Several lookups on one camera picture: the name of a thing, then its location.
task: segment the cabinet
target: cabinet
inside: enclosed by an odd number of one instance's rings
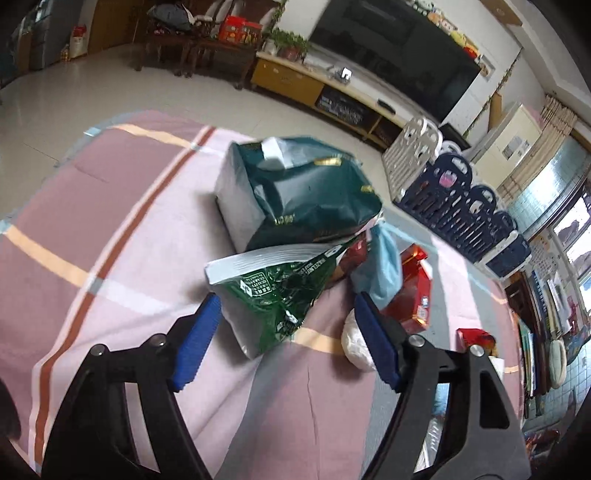
[[[468,158],[476,164],[478,176],[494,189],[505,181],[541,135],[535,118],[516,104],[501,124],[475,147]]]
[[[267,60],[259,60],[251,82],[307,106],[314,106],[324,84]]]
[[[153,2],[144,0],[99,0],[92,18],[88,53],[132,43],[138,32],[144,32],[139,23]]]
[[[258,52],[251,77],[253,87],[283,95],[326,115],[356,132],[362,140],[371,140],[388,148],[402,131],[405,121],[377,101],[351,85],[338,82],[324,69],[318,69]]]

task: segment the potted plant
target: potted plant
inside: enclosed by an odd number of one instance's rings
[[[277,47],[278,56],[289,61],[297,61],[308,52],[308,40],[294,32],[275,28],[271,32],[270,40]]]
[[[281,0],[279,5],[275,9],[275,13],[273,13],[273,17],[271,21],[265,27],[265,31],[263,33],[264,37],[266,38],[265,44],[263,45],[263,51],[275,56],[277,55],[277,45],[275,44],[275,40],[273,40],[273,30],[275,29],[275,25],[279,23],[283,12],[285,12],[285,4],[287,0]]]

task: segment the television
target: television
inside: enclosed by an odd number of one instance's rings
[[[375,74],[439,121],[480,72],[461,46],[403,0],[332,0],[310,41]]]

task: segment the plastic bag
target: plastic bag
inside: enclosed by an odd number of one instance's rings
[[[354,235],[382,207],[353,155],[309,137],[232,144],[216,195],[238,252]]]
[[[359,238],[333,247],[284,245],[210,262],[205,273],[248,358],[289,338]]]
[[[154,5],[148,10],[147,15],[180,31],[190,31],[191,26],[194,23],[194,19],[189,18],[189,11],[182,5]]]
[[[369,353],[369,348],[359,330],[355,319],[355,310],[351,310],[345,319],[340,343],[347,359],[363,372],[376,370],[374,359]]]
[[[393,237],[395,231],[386,222],[372,227],[368,258],[351,274],[355,293],[366,291],[379,310],[386,308],[402,287],[402,264]]]

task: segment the white plastic bag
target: white plastic bag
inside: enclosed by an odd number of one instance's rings
[[[359,330],[355,319],[355,310],[351,310],[345,319],[343,334],[340,337],[347,359],[363,372],[375,370],[374,359],[369,353],[369,348]]]

